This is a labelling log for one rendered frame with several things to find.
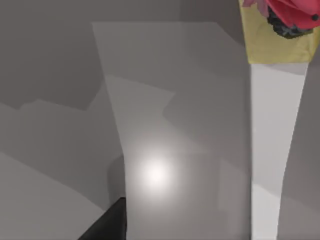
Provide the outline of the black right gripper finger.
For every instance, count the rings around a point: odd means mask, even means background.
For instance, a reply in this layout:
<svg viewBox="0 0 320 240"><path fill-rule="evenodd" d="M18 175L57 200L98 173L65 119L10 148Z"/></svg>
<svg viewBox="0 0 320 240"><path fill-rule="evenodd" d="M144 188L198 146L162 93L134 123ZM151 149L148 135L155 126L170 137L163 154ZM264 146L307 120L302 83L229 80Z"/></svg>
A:
<svg viewBox="0 0 320 240"><path fill-rule="evenodd" d="M120 197L77 240L127 240L126 197Z"/></svg>

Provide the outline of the red plant pot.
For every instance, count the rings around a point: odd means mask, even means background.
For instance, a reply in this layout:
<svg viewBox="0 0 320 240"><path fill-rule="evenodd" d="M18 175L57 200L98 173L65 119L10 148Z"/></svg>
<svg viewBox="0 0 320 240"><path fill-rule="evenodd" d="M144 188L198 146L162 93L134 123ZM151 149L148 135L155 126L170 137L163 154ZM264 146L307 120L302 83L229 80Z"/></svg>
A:
<svg viewBox="0 0 320 240"><path fill-rule="evenodd" d="M320 0L242 0L244 8L253 5L285 39L310 35L320 27Z"/></svg>

